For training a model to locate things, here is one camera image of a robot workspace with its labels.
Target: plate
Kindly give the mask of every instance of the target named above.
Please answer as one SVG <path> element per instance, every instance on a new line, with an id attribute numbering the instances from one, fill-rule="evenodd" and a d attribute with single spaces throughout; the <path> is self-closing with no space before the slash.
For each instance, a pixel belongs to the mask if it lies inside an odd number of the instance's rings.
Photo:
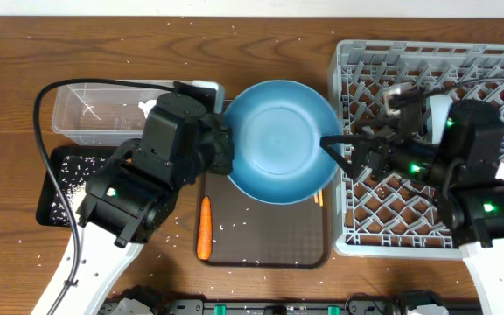
<path id="1" fill-rule="evenodd" d="M 251 198 L 287 205 L 324 188 L 337 165 L 320 147 L 341 135 L 328 101 L 290 80 L 270 80 L 239 94 L 223 117 L 233 130 L 230 180 Z"/>

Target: wooden table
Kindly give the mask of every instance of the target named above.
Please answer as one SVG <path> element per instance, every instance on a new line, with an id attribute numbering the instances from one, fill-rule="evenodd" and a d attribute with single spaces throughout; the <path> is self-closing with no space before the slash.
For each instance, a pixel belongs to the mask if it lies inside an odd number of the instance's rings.
<path id="1" fill-rule="evenodd" d="M 30 313 L 70 235 L 34 220 L 45 169 L 32 134 L 32 102 L 44 85 L 75 77 L 203 79 L 223 84 L 230 98 L 259 81 L 291 79 L 325 95 L 326 69 L 342 39 L 504 43 L 504 20 L 0 17 L 0 314 Z M 54 96 L 41 112 L 49 150 L 71 143 L 52 133 Z M 332 253 L 324 267 L 308 271 L 208 268 L 193 253 L 196 199 L 196 185 L 183 189 L 173 215 L 114 292 L 145 284 L 209 299 L 345 300 L 358 291 L 414 289 L 477 297 L 462 262 Z"/>

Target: green tape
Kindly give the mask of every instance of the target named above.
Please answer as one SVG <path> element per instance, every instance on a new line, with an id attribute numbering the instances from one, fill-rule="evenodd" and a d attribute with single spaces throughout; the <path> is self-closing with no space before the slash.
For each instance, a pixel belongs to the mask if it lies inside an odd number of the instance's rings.
<path id="1" fill-rule="evenodd" d="M 225 305 L 216 305 L 215 306 L 215 315 L 226 315 L 227 314 L 227 307 Z"/>
<path id="2" fill-rule="evenodd" d="M 328 306 L 328 315 L 340 315 L 340 308 L 338 306 Z"/>

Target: clear plastic container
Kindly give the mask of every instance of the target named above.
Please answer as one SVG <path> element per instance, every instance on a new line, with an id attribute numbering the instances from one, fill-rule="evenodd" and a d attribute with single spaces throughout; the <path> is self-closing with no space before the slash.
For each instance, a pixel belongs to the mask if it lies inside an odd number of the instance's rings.
<path id="1" fill-rule="evenodd" d="M 130 80 L 173 87 L 173 80 Z M 224 88 L 214 82 L 181 81 L 185 84 L 215 88 L 215 100 L 225 97 Z M 156 100 L 166 91 L 123 87 L 99 83 L 71 84 L 60 87 L 53 109 L 52 130 L 70 137 L 80 145 L 117 146 L 127 139 L 141 137 L 145 116 L 139 102 Z"/>

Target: lattice basket wall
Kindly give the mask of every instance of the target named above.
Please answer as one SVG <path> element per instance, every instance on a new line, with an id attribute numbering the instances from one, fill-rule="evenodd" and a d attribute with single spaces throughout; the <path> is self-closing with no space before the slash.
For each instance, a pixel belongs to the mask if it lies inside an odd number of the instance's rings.
<path id="1" fill-rule="evenodd" d="M 328 86 L 344 134 L 354 134 L 355 122 L 381 115 L 382 92 L 393 84 L 433 89 L 497 76 L 504 76 L 504 45 L 345 40 L 333 56 Z M 450 97 L 496 104 L 504 121 L 504 82 L 453 90 Z M 350 145 L 342 149 L 345 157 L 351 155 Z M 504 139 L 501 150 L 504 162 Z M 460 259 L 431 203 L 401 187 L 398 175 L 376 183 L 370 172 L 353 182 L 339 170 L 332 182 L 332 231 L 339 254 Z M 404 184 L 433 194 L 427 186 Z"/>

